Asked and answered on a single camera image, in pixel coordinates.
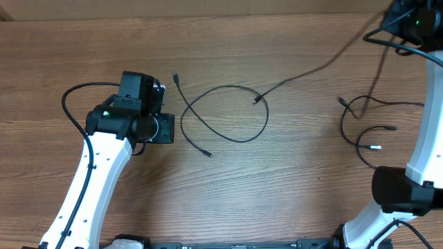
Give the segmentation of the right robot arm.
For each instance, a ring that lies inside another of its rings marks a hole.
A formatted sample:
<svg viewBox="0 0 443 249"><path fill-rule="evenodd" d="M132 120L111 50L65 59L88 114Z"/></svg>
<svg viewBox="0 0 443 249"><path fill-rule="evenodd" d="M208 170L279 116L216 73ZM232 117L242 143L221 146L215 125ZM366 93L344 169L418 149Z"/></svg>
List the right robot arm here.
<svg viewBox="0 0 443 249"><path fill-rule="evenodd" d="M363 36L401 56L427 60L426 101L413 155L404 168L376 166L372 199L340 225L328 248L391 248L401 225L442 209L442 2L394 1L379 28Z"/></svg>

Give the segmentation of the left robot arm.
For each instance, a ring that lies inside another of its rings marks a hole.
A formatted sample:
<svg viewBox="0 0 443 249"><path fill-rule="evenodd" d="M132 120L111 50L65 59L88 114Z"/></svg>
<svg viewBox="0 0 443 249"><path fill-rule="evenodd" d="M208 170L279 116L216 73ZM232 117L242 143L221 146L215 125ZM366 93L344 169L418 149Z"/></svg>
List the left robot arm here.
<svg viewBox="0 0 443 249"><path fill-rule="evenodd" d="M174 115L162 113L165 86L150 75L125 71L116 94L87 114L77 171L39 248L99 248L102 225L122 170L138 144L172 144Z"/></svg>

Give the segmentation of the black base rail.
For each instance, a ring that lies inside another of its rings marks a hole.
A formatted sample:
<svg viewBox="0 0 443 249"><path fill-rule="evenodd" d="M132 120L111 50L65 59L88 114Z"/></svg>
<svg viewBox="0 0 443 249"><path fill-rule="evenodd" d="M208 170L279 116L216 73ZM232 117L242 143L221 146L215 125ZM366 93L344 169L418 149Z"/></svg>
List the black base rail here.
<svg viewBox="0 0 443 249"><path fill-rule="evenodd" d="M327 249L329 239L297 239L280 242L239 242L239 243L179 243L151 242L152 249Z"/></svg>

